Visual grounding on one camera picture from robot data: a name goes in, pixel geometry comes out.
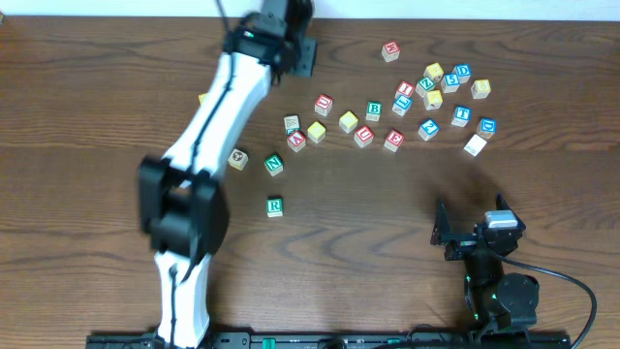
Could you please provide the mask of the green R block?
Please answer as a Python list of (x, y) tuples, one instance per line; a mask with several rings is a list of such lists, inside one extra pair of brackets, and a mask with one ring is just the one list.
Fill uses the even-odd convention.
[(268, 217), (281, 217), (283, 211), (283, 201), (281, 198), (266, 200), (266, 214)]

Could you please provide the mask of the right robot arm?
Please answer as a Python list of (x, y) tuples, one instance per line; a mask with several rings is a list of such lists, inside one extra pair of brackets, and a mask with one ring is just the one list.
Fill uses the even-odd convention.
[(437, 204), (430, 243), (445, 248), (447, 261), (465, 265), (464, 296), (475, 317), (468, 336), (476, 343), (500, 333), (525, 333), (537, 323), (539, 282), (523, 273), (504, 272), (502, 262), (518, 247), (525, 229), (502, 195), (470, 233), (455, 233), (445, 205)]

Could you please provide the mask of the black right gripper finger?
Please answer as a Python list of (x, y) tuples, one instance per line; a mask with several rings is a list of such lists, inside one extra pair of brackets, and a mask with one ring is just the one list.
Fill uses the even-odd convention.
[(431, 234), (431, 245), (446, 245), (451, 238), (451, 227), (445, 205), (442, 201), (437, 202), (435, 223)]
[(501, 193), (498, 193), (495, 198), (495, 205), (497, 210), (511, 210), (506, 199)]

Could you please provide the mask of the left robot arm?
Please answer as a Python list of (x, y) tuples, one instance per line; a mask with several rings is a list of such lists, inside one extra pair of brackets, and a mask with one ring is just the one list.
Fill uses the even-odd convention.
[(193, 119), (160, 158), (139, 165), (139, 225), (160, 273), (167, 348), (197, 348), (209, 328), (208, 266), (230, 222), (222, 189), (229, 156), (249, 116), (285, 74), (309, 78), (317, 42), (308, 0), (265, 0), (225, 28), (213, 82)]

